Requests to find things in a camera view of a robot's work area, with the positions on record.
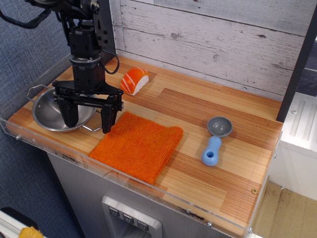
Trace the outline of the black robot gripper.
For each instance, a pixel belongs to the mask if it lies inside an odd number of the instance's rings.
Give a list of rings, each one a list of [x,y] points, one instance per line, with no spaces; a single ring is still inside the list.
[[[123,109],[123,91],[106,83],[105,66],[100,62],[74,61],[72,69],[72,81],[53,82],[65,125],[74,127],[78,123],[78,106],[100,108],[103,133],[109,133],[117,112]]]

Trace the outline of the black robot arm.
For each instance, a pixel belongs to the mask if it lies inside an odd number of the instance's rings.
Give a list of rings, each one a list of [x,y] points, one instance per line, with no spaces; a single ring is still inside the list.
[[[55,100],[68,127],[78,122],[78,106],[101,110],[102,130],[110,132],[123,109],[121,89],[106,83],[105,64],[116,57],[107,0],[30,0],[32,6],[54,11],[70,47],[72,81],[54,81]]]

